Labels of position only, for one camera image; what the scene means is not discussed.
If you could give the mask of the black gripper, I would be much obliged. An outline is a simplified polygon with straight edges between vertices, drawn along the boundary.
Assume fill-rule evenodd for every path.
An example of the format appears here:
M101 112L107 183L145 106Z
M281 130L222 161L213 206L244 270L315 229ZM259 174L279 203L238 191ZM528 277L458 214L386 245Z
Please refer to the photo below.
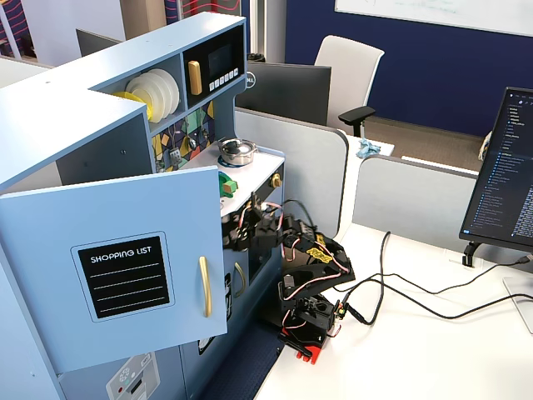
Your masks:
M257 223L257 210L246 206L239 223L228 222L223 225L223 248L242 252L251 248L273 249L279 247L284 238L282 224L284 212L263 212Z

